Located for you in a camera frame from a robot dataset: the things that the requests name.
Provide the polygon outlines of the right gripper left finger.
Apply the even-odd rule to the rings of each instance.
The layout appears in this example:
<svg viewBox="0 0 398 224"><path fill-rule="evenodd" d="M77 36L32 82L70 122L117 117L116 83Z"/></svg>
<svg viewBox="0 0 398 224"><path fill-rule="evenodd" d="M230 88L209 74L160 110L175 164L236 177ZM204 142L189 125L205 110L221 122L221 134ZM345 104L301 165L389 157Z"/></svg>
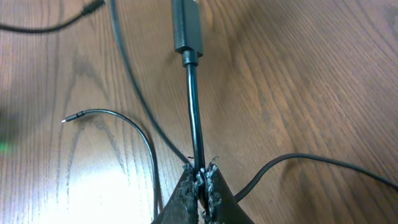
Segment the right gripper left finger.
<svg viewBox="0 0 398 224"><path fill-rule="evenodd" d="M184 165L184 171L164 209L152 224L197 224L198 205L195 195L194 168Z"/></svg>

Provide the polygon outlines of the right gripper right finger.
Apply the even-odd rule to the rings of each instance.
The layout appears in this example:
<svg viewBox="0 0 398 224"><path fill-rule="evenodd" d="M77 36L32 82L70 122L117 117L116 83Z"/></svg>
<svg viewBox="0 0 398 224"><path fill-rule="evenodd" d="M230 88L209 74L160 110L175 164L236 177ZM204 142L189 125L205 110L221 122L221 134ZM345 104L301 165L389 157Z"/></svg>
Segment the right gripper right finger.
<svg viewBox="0 0 398 224"><path fill-rule="evenodd" d="M211 224L248 224L253 223L238 205L228 187L214 157L206 168L198 172L198 196L204 211L205 223Z"/></svg>

